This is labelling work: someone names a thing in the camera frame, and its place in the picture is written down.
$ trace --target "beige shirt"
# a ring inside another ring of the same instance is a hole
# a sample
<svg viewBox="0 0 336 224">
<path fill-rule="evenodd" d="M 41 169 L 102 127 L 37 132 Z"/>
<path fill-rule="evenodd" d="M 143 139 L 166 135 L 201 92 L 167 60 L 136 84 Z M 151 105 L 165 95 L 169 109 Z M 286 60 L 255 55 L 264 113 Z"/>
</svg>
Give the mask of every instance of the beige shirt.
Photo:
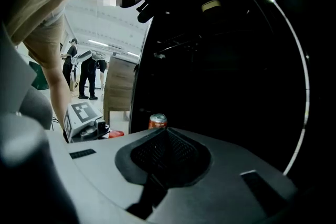
<svg viewBox="0 0 336 224">
<path fill-rule="evenodd" d="M 23 42 L 29 56 L 45 68 L 59 64 L 60 39 L 64 30 L 64 16 L 51 24 L 44 24 L 50 14 L 64 0 L 16 0 L 5 22 L 7 32 L 15 45 Z"/>
</svg>

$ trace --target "orange can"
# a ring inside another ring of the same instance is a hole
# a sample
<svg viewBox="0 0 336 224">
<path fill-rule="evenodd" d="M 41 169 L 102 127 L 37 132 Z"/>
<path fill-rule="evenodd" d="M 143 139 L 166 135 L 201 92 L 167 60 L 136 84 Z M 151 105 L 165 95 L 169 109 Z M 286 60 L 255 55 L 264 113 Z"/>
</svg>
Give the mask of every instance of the orange can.
<svg viewBox="0 0 336 224">
<path fill-rule="evenodd" d="M 167 126 L 167 117 L 163 114 L 154 114 L 149 118 L 148 129 L 161 128 Z"/>
</svg>

